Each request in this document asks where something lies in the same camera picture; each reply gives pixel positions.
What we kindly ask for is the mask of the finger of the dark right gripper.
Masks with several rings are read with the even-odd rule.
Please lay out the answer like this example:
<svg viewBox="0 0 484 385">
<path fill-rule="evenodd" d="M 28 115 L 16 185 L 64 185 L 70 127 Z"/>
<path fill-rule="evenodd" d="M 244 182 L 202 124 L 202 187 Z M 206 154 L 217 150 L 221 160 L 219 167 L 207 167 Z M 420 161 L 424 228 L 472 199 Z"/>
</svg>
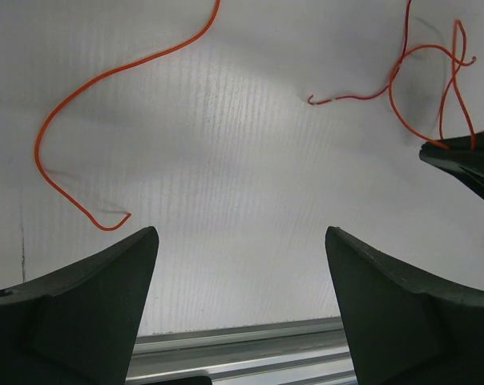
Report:
<svg viewBox="0 0 484 385">
<path fill-rule="evenodd" d="M 478 132 L 471 147 L 470 136 L 460 136 L 442 140 L 448 148 L 440 148 L 431 143 L 421 146 L 420 160 L 439 168 L 484 168 L 484 131 Z"/>
<path fill-rule="evenodd" d="M 484 200 L 484 151 L 421 150 L 419 158 L 455 177 Z"/>
</svg>

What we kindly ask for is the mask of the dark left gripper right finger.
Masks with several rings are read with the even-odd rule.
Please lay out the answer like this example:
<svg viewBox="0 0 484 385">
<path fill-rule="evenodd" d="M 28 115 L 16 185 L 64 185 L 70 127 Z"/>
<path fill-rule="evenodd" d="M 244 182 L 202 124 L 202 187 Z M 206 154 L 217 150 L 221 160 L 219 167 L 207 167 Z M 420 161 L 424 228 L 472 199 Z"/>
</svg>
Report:
<svg viewBox="0 0 484 385">
<path fill-rule="evenodd" d="M 484 384 L 484 291 L 337 227 L 325 248 L 359 384 Z"/>
</svg>

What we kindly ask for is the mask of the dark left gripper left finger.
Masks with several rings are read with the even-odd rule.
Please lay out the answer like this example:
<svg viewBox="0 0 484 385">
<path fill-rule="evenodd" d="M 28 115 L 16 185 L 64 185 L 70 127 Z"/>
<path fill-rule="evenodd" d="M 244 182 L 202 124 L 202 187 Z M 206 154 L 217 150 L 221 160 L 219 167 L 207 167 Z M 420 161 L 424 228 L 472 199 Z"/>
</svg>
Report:
<svg viewBox="0 0 484 385">
<path fill-rule="evenodd" d="M 0 384 L 123 384 L 158 247 L 143 228 L 0 290 Z"/>
</svg>

